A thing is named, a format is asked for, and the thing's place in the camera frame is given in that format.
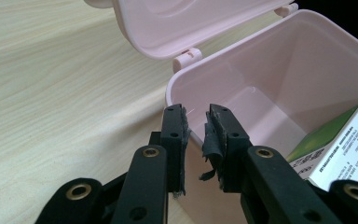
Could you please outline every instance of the white label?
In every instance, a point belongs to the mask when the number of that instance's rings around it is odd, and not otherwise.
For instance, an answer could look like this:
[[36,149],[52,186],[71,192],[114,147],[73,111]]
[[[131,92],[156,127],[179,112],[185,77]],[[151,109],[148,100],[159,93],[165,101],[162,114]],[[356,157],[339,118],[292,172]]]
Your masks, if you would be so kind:
[[338,179],[358,180],[358,109],[327,146],[290,163],[302,178],[329,190]]

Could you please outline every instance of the pink plastic box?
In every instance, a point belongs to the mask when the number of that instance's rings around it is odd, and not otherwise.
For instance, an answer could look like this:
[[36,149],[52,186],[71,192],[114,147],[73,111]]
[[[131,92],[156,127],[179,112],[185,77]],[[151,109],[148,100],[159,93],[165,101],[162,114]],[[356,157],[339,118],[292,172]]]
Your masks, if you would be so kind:
[[291,1],[87,2],[113,6],[124,36],[155,59],[173,58],[268,11],[288,14],[179,70],[169,82],[166,103],[186,107],[193,131],[186,152],[187,195],[179,200],[197,223],[245,222],[239,195],[221,192],[217,180],[199,181],[211,169],[201,157],[209,104],[230,108],[254,145],[274,147],[283,156],[307,133],[358,105],[358,40],[318,13],[285,7]]

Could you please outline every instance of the light wood grain surface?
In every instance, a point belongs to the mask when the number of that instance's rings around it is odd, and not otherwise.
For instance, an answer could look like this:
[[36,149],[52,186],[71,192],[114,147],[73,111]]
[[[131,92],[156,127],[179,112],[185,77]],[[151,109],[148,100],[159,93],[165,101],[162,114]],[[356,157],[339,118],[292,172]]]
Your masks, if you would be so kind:
[[[210,55],[278,19],[209,41]],[[107,183],[158,131],[171,60],[148,59],[113,9],[81,0],[0,0],[0,223],[34,223],[64,183]],[[192,223],[170,200],[170,223]]]

